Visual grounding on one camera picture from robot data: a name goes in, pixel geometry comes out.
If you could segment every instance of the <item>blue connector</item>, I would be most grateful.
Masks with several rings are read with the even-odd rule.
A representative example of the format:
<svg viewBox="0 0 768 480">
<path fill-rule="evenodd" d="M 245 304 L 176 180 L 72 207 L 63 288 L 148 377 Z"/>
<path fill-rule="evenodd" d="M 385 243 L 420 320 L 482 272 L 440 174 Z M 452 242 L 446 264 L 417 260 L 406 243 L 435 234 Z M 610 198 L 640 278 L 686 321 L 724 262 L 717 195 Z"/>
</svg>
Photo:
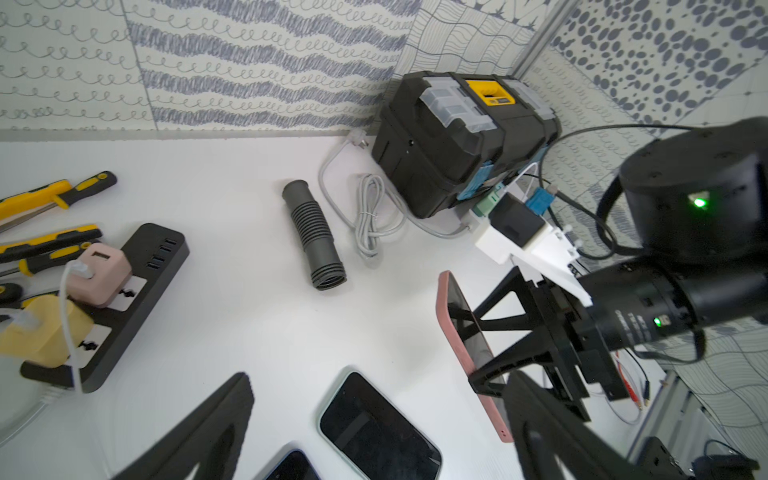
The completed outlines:
<svg viewBox="0 0 768 480">
<path fill-rule="evenodd" d="M 554 202 L 554 194 L 541 187 L 537 187 L 533 195 L 525 202 L 525 206 L 530 208 L 533 213 L 543 215 L 549 206 L 552 205 L 552 202 Z"/>
</svg>

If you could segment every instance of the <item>power strip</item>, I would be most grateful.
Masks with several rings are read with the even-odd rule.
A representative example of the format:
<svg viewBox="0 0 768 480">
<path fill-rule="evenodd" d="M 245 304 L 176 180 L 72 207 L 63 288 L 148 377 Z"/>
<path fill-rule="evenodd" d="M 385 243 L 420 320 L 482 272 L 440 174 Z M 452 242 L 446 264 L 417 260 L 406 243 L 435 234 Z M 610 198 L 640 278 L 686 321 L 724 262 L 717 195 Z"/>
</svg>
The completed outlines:
<svg viewBox="0 0 768 480">
<path fill-rule="evenodd" d="M 122 250 L 131 264 L 133 278 L 114 302 L 100 309 L 75 302 L 95 323 L 78 347 L 79 357 L 54 369 L 24 362 L 22 376 L 71 388 L 69 365 L 76 364 L 81 367 L 84 392 L 94 392 L 104 384 L 190 252 L 184 235 L 154 223 L 139 227 Z"/>
</svg>

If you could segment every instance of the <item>polka dot pattern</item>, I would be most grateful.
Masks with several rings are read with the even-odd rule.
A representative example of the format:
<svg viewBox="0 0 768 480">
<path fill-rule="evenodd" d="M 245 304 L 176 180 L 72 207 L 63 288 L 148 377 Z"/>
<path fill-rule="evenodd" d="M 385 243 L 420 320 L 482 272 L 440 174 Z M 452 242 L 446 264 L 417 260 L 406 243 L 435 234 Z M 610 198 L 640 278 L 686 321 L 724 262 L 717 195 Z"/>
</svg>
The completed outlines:
<svg viewBox="0 0 768 480">
<path fill-rule="evenodd" d="M 552 45 L 634 120 L 675 123 L 768 51 L 756 0 L 584 0 Z"/>
</svg>

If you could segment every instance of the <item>patterned wallpaper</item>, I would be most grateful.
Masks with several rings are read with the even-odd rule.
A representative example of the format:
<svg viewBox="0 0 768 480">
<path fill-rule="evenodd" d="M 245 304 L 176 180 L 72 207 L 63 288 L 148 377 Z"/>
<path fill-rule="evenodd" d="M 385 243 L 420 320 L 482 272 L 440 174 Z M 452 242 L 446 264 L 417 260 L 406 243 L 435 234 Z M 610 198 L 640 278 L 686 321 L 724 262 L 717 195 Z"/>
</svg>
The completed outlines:
<svg viewBox="0 0 768 480">
<path fill-rule="evenodd" d="M 549 104 L 563 132 L 600 124 L 718 125 L 768 115 L 768 0 L 582 0 L 525 80 Z M 594 211 L 618 166 L 664 133 L 633 128 L 573 137 L 543 168 L 566 194 Z M 584 248 L 594 222 L 562 203 Z M 624 244 L 637 235 L 623 198 L 609 224 Z M 619 261 L 581 259 L 589 269 Z M 746 454 L 768 462 L 768 326 L 737 319 L 707 329 L 703 361 L 674 368 Z M 651 347 L 691 358 L 692 336 Z"/>
<path fill-rule="evenodd" d="M 505 73 L 553 0 L 8 0 L 0 129 L 368 127 L 410 71 Z"/>
</svg>

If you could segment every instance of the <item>gray cable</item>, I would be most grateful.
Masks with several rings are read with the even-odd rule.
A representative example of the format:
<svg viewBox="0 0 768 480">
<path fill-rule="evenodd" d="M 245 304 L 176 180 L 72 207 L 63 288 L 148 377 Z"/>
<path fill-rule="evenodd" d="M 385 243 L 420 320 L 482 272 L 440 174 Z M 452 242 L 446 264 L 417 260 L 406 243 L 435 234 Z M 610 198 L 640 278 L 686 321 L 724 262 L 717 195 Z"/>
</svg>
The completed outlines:
<svg viewBox="0 0 768 480">
<path fill-rule="evenodd" d="M 48 403 L 39 402 L 33 410 L 30 411 L 30 413 L 27 414 L 26 417 L 24 417 L 20 422 L 13 425 L 9 432 L 6 433 L 3 438 L 0 439 L 0 448 L 2 448 L 3 445 L 10 442 L 16 435 L 22 432 L 25 428 L 27 428 L 27 425 L 32 423 L 38 416 L 40 416 L 41 413 L 43 413 L 43 410 L 45 410 L 48 407 Z"/>
<path fill-rule="evenodd" d="M 360 254 L 368 258 L 373 258 L 378 255 L 379 238 L 392 235 L 399 231 L 403 225 L 406 224 L 406 219 L 411 220 L 418 228 L 424 230 L 426 233 L 443 239 L 459 237 L 469 229 L 469 226 L 462 225 L 453 233 L 442 233 L 427 227 L 419 221 L 418 218 L 413 216 L 405 201 L 396 192 L 393 192 L 392 189 L 387 188 L 384 180 L 376 174 L 367 174 L 360 179 L 357 188 L 357 218 L 354 222 L 347 218 L 339 206 L 336 205 L 336 202 L 331 198 L 323 178 L 325 177 L 328 166 L 339 156 L 339 153 L 341 153 L 341 150 L 347 144 L 365 145 L 365 134 L 365 131 L 360 128 L 350 131 L 344 139 L 344 142 L 335 147 L 328 155 L 328 158 L 323 162 L 317 175 L 320 191 L 323 192 L 323 196 L 328 200 L 331 208 L 333 208 L 349 228 L 355 230 L 355 243 Z M 399 222 L 393 222 L 381 229 L 376 225 L 376 210 L 379 208 L 379 204 L 383 200 L 385 194 L 389 197 L 392 203 L 395 204 L 395 207 L 400 210 L 402 218 L 400 218 Z"/>
</svg>

